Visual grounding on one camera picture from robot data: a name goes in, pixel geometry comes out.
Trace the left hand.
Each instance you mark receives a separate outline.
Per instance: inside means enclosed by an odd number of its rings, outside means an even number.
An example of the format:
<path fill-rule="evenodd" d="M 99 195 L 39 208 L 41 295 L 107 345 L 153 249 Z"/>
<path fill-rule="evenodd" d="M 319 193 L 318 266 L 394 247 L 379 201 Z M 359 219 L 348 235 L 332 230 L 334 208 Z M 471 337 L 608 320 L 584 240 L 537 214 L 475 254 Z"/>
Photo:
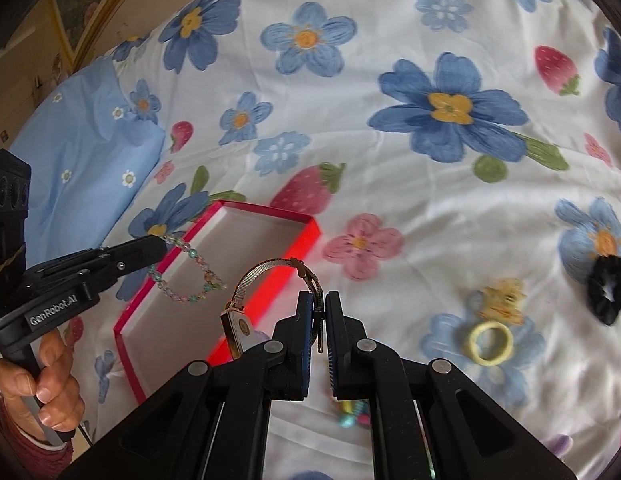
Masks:
<path fill-rule="evenodd" d="M 35 440 L 48 443 L 43 426 L 69 432 L 82 421 L 85 402 L 72 376 L 73 348 L 58 330 L 40 340 L 44 366 L 37 379 L 21 367 L 0 360 L 0 394 L 12 422 Z"/>

